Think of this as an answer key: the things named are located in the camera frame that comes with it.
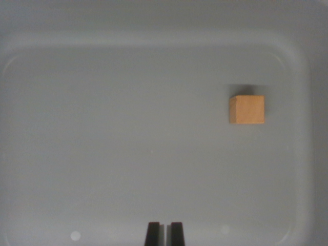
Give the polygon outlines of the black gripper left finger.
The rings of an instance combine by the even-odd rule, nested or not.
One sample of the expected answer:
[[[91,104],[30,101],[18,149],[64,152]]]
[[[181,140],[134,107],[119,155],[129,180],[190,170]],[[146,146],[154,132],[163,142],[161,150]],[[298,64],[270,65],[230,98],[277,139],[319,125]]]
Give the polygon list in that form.
[[[165,244],[165,226],[160,222],[149,222],[145,246],[164,246]]]

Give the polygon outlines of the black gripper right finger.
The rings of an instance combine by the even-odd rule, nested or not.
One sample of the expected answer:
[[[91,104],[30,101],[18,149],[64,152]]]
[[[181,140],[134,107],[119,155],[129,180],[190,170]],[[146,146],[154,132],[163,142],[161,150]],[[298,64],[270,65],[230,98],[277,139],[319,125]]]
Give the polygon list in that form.
[[[172,222],[167,225],[166,246],[185,246],[182,222]]]

